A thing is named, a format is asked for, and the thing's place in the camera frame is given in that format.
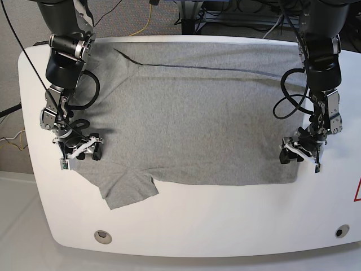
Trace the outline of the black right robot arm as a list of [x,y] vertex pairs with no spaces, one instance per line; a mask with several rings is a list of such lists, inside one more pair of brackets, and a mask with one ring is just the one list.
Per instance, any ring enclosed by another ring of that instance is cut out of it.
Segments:
[[[46,68],[46,79],[50,87],[46,90],[46,107],[40,116],[42,129],[56,135],[55,143],[62,153],[61,167],[69,169],[72,159],[83,160],[91,156],[95,161],[102,157],[102,139],[98,133],[84,135],[90,126],[85,119],[74,120],[74,112],[92,106],[100,93],[100,82],[86,70],[95,41],[94,18],[87,1],[38,1],[42,17],[48,26],[50,57]],[[95,94],[84,105],[69,102],[76,92],[81,76],[95,82]]]

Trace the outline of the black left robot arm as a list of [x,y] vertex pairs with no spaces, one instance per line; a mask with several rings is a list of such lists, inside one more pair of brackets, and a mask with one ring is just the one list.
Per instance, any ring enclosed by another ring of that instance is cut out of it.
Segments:
[[[288,22],[297,37],[303,68],[285,72],[281,90],[296,111],[309,115],[310,123],[307,128],[299,127],[294,136],[283,138],[279,156],[282,164],[308,160],[318,171],[328,135],[342,131],[337,91],[342,81],[339,33],[351,4],[352,1],[301,1],[298,27]],[[294,73],[306,74],[306,87],[299,102],[285,87],[287,77]]]

